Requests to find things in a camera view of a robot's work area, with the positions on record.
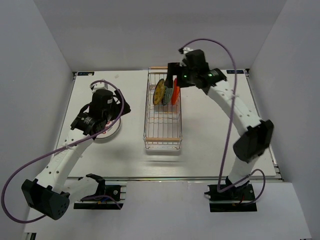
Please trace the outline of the yellow patterned plate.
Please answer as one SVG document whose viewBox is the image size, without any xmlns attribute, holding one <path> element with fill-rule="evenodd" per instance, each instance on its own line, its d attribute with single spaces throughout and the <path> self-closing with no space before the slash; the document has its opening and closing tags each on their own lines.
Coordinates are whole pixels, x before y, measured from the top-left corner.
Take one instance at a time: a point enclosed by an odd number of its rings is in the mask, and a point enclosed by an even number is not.
<svg viewBox="0 0 320 240">
<path fill-rule="evenodd" d="M 165 80 L 161 78 L 155 86 L 154 94 L 153 94 L 153 104 L 158 105 L 165 93 Z"/>
</svg>

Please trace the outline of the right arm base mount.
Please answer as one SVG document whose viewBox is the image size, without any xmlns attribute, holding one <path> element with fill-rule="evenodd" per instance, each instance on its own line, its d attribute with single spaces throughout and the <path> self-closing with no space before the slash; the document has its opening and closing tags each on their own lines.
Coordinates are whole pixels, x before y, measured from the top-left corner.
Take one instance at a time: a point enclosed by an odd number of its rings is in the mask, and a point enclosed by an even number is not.
<svg viewBox="0 0 320 240">
<path fill-rule="evenodd" d="M 239 187 L 232 187 L 224 192 L 218 192 L 217 184 L 207 186 L 204 196 L 209 200 L 211 213 L 241 213 L 257 212 L 254 202 L 255 193 L 252 184 L 247 181 Z"/>
</svg>

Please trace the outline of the plain white plate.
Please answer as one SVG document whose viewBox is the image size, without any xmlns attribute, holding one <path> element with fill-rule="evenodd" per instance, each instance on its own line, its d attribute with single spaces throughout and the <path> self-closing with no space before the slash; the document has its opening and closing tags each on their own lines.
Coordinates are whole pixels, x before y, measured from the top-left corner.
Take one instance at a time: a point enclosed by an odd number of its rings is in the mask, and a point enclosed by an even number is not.
<svg viewBox="0 0 320 240">
<path fill-rule="evenodd" d="M 94 142 L 96 144 L 104 144 L 104 143 L 110 142 L 118 135 L 118 133 L 120 132 L 121 126 L 122 126 L 121 118 L 119 118 L 117 121 L 115 120 L 108 121 L 107 124 L 105 125 L 104 132 L 99 134 L 95 138 Z"/>
</svg>

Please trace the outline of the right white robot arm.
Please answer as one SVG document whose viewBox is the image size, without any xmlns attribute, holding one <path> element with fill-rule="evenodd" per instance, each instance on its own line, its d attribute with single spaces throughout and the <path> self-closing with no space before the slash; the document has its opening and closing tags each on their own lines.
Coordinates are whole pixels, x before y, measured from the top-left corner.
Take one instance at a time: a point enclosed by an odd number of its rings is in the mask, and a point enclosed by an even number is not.
<svg viewBox="0 0 320 240">
<path fill-rule="evenodd" d="M 262 120 L 252 112 L 236 95 L 236 86 L 231 86 L 227 77 L 219 68 L 211 69 L 205 53 L 185 47 L 181 62 L 167 65 L 167 78 L 177 77 L 180 88 L 197 87 L 211 100 L 216 102 L 229 117 L 229 126 L 235 127 L 239 139 L 233 144 L 235 161 L 231 172 L 225 179 L 225 187 L 218 192 L 236 200 L 244 193 L 249 176 L 259 157 L 269 148 L 274 130 L 271 120 Z"/>
</svg>

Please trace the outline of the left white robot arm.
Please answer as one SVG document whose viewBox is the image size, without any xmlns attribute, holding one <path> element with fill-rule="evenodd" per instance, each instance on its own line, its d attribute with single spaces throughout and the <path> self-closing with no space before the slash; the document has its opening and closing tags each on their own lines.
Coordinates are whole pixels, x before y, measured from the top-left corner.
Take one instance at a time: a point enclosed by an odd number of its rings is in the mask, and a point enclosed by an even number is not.
<svg viewBox="0 0 320 240">
<path fill-rule="evenodd" d="M 29 207 L 53 220 L 60 219 L 70 204 L 82 199 L 105 196 L 105 180 L 88 173 L 70 185 L 66 180 L 85 150 L 105 131 L 108 122 L 116 123 L 131 111 L 119 89 L 97 89 L 91 102 L 82 107 L 70 125 L 61 148 L 33 179 L 26 179 L 21 190 Z"/>
</svg>

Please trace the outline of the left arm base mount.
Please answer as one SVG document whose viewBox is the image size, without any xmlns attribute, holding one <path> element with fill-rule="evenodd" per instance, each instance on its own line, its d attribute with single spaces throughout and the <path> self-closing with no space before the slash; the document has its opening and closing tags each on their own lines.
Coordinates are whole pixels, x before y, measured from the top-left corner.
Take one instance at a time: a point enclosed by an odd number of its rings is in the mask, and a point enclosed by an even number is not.
<svg viewBox="0 0 320 240">
<path fill-rule="evenodd" d="M 86 177 L 97 183 L 94 194 L 83 197 L 73 204 L 75 210 L 121 210 L 126 199 L 127 184 L 110 182 L 95 174 Z"/>
</svg>

